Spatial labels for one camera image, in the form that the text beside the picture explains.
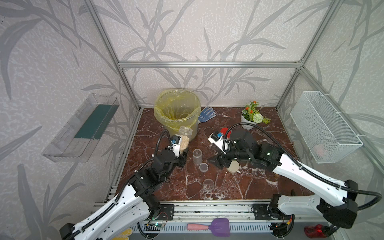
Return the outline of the beige jar lid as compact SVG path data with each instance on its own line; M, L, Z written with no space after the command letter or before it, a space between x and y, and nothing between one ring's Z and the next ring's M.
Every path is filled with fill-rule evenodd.
M230 166L227 168L227 171L229 173L235 174L235 173L237 173L239 171L239 169L240 169L239 162L238 161L232 161L230 163Z

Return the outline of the clear oatmeal jar small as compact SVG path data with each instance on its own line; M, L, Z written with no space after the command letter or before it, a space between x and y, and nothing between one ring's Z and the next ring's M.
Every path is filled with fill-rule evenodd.
M193 150L193 163L199 166L203 162L203 153L200 149Z

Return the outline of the red lid oatmeal jar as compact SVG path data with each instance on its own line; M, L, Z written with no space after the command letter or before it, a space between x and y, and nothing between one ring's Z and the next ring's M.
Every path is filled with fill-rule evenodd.
M226 138L229 138L230 135L231 135L231 131L229 131L228 128L222 128L222 129L220 130L220 133L221 133L223 136L226 135Z

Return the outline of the clear oatmeal jar tall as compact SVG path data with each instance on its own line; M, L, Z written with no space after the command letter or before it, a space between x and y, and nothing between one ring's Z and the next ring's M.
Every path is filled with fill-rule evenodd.
M188 148L189 142L192 139L192 133L193 133L193 130L188 127L181 126L179 128L179 135L181 136L181 143L180 143L181 153L183 153L184 150Z

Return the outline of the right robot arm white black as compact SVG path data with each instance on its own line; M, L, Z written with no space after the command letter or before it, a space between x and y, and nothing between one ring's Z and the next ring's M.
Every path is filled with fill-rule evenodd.
M332 225L350 229L358 212L368 209L382 199L382 194L359 190L351 180L345 182L324 175L296 160L271 137L273 144L259 144L246 131L236 131L235 124L224 133L214 131L208 138L220 152L209 158L217 168L228 168L233 161L273 172L310 190L313 195L274 195L269 210L277 215L322 216Z

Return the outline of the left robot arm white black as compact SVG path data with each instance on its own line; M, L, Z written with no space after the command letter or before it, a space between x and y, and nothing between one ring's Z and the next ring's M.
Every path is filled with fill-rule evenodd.
M170 136L169 145L155 149L153 158L131 176L125 187L95 213L77 224L65 224L60 229L63 240L111 240L129 227L146 219L157 217L161 204L154 196L176 167L185 166L189 137Z

